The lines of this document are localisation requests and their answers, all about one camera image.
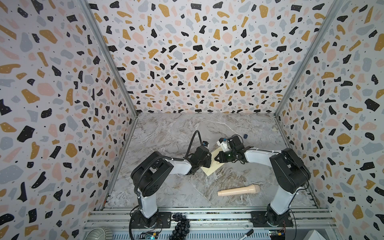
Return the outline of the cream paper envelope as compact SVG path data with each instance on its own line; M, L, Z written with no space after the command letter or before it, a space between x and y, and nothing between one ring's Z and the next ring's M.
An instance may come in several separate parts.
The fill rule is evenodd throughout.
M213 174L217 169L219 169L222 165L222 163L219 163L218 161L215 160L215 157L219 154L219 152L222 151L222 148L219 147L213 152L211 152L211 166L209 168L201 167L203 172L207 175L210 176Z

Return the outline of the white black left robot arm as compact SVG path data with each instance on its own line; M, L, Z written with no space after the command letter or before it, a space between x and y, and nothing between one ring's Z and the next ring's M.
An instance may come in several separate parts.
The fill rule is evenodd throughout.
M169 175L193 175L201 167L211 166L212 154L205 146L199 146L183 158L172 158L155 151L131 173L134 193L139 209L133 213L134 224L151 228L159 219L156 192Z

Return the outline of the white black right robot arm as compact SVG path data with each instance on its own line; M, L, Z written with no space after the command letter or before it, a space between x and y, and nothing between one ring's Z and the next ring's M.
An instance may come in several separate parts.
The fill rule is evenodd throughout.
M239 135L220 138L217 144L221 148L215 157L218 163L260 164L271 167L274 171L279 184L278 190L265 211L251 212L253 226L292 227L291 203L298 191L306 189L311 178L309 170L295 151L291 148L272 151L246 147Z

